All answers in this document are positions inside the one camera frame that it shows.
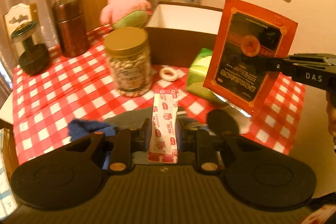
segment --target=roll of tape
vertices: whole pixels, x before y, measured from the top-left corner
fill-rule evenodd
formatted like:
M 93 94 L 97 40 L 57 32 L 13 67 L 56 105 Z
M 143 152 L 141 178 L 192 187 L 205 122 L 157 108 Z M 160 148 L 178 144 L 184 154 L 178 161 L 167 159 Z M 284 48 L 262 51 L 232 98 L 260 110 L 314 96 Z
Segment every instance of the roll of tape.
M 164 67 L 160 70 L 160 77 L 168 82 L 174 82 L 178 79 L 177 72 L 171 67 Z

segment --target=hand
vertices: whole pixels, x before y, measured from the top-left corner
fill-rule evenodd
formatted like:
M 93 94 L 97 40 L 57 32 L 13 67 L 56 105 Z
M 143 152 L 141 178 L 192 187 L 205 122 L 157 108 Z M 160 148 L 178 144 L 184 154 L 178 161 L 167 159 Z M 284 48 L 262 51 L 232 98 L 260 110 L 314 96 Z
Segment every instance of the hand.
M 327 99 L 328 131 L 331 135 L 336 137 L 336 108 L 331 102 L 329 92 L 325 94 L 325 98 Z

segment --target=white and red tablecloth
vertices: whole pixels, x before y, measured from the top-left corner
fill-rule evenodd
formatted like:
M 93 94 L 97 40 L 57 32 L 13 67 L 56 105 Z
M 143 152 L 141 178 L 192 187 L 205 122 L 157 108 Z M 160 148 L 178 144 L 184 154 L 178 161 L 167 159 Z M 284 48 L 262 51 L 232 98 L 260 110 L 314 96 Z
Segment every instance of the white and red tablecloth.
M 218 106 L 185 91 L 187 68 L 176 68 L 180 78 L 173 83 L 160 79 L 162 66 L 153 66 L 153 87 L 137 98 L 120 96 L 105 62 L 101 27 L 88 33 L 91 48 L 81 56 L 65 58 L 58 46 L 50 49 L 52 65 L 41 75 L 27 76 L 14 70 L 13 120 L 19 163 L 70 142 L 68 123 L 74 118 L 104 120 L 122 112 L 151 107 L 153 90 L 176 88 L 179 105 L 190 117 L 205 123 L 206 114 Z M 263 108 L 252 118 L 247 138 L 288 154 L 294 143 L 305 94 L 304 85 L 279 75 Z

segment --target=patrick star plush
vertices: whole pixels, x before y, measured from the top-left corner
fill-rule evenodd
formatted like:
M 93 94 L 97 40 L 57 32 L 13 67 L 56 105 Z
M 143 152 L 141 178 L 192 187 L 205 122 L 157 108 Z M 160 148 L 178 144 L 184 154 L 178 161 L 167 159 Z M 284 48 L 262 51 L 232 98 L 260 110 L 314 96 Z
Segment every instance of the patrick star plush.
M 100 14 L 102 25 L 111 24 L 114 29 L 142 27 L 148 19 L 151 8 L 147 0 L 108 0 Z

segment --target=green tissue pack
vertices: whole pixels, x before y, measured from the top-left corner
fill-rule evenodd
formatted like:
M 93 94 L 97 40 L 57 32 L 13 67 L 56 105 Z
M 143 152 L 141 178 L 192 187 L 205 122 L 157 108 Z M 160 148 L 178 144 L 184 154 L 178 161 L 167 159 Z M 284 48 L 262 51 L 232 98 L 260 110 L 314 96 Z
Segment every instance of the green tissue pack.
M 211 90 L 203 87 L 211 57 L 212 50 L 209 50 L 208 48 L 201 49 L 189 68 L 188 82 L 185 90 L 211 102 L 225 104 L 223 101 L 219 100 Z

